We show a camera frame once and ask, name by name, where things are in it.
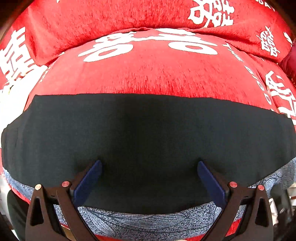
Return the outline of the black pants with patterned lining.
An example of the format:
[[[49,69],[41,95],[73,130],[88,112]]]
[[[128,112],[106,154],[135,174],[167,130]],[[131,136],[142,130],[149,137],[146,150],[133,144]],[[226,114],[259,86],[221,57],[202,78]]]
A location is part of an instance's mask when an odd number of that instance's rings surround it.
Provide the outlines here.
[[[31,199],[91,162],[102,175],[78,210],[101,238],[203,235],[220,209],[197,174],[203,160],[228,181],[288,188],[295,129],[274,111],[213,98],[146,94],[35,96],[1,134],[4,176]]]

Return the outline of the red blanket with white characters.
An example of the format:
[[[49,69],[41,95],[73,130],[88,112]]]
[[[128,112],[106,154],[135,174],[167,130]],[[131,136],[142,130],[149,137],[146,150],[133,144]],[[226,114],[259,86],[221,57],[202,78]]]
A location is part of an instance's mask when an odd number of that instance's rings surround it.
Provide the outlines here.
[[[1,1],[1,134],[35,96],[78,94],[228,100],[295,129],[295,80],[279,66],[294,43],[295,1]],[[118,240],[98,237],[78,210],[101,175],[93,161],[26,199],[1,156],[12,225],[1,223],[1,239]],[[273,240],[295,240],[293,187],[266,190]]]

